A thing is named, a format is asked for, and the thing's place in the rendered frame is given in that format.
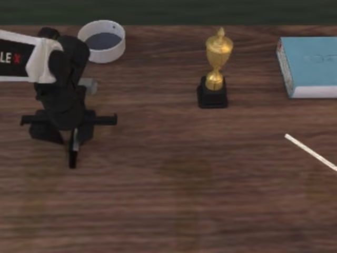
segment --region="trophy base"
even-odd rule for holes
[[[200,85],[196,89],[198,106],[201,109],[215,109],[215,108],[227,108],[227,88],[225,77],[223,78],[223,86],[218,91],[212,91],[206,87],[206,76],[203,76],[200,81]]]

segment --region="red letter x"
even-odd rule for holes
[[[14,54],[14,63],[15,64],[19,64],[20,63],[20,57],[21,57],[21,55]]]

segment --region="book spine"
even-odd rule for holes
[[[281,39],[279,39],[279,42],[277,43],[276,55],[277,55],[277,59],[279,60],[286,91],[288,93],[288,96],[291,98],[293,95],[293,90],[294,90],[293,79],[291,76],[291,71],[289,68],[288,60],[287,60]]]

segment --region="trophy cup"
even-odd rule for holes
[[[225,77],[220,69],[229,59],[233,50],[233,42],[225,37],[225,31],[220,28],[215,36],[206,41],[207,59],[213,70],[201,78],[197,88],[197,98],[200,108],[226,108],[228,106]]]

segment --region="dark green background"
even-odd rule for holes
[[[336,24],[337,0],[1,0],[0,24]]]

